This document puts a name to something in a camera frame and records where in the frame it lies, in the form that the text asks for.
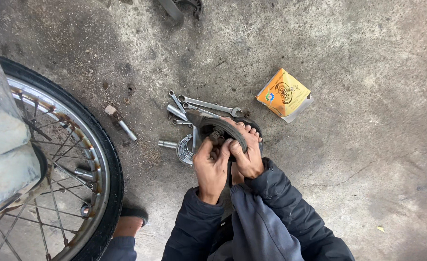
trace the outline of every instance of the dark jacket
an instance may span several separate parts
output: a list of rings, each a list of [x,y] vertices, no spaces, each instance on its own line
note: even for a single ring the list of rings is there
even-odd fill
[[[284,172],[270,159],[263,158],[265,171],[256,179],[245,178],[245,184],[259,194],[280,217],[289,233],[301,244],[306,261],[353,261],[354,257],[344,241],[324,226],[323,219],[309,205]],[[175,227],[167,241],[163,261],[204,261],[220,226],[223,202],[217,205],[202,202],[199,188],[186,193]]]

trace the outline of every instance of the orange package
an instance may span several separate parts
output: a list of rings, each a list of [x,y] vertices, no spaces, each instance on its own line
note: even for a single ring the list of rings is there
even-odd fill
[[[297,118],[313,102],[309,89],[283,68],[255,98],[287,123]]]

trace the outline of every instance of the concrete floor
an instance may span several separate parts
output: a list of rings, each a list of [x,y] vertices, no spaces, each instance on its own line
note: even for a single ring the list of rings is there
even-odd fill
[[[71,92],[115,143],[126,200],[150,216],[138,261],[161,258],[196,186],[193,169],[157,146],[190,131],[167,120],[169,90],[251,111],[265,156],[357,260],[427,261],[427,0],[204,3],[201,21],[185,8],[173,25],[156,0],[0,1],[0,55]],[[292,123],[254,99],[281,67],[315,98]]]

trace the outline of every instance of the spoked wheel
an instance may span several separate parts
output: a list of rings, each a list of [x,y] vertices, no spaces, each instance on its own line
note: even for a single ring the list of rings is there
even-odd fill
[[[122,208],[115,148],[71,94],[18,63],[2,57],[0,63],[32,143],[52,165],[52,189],[0,215],[0,260],[97,260]],[[91,206],[86,217],[83,204]]]

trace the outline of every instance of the hand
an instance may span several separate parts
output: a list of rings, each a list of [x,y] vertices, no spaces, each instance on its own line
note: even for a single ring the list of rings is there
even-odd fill
[[[220,149],[214,148],[206,138],[193,156],[194,171],[199,182],[199,199],[205,203],[217,204],[227,182],[228,158],[232,139],[226,140]]]
[[[230,118],[222,118],[222,120],[233,125],[242,134],[247,144],[246,153],[242,152],[241,145],[237,140],[232,141],[229,145],[231,154],[236,158],[240,174],[251,179],[257,178],[265,169],[260,155],[260,148],[258,147],[258,142],[261,138],[258,137],[256,130],[249,125],[246,127],[244,123],[236,123]]]

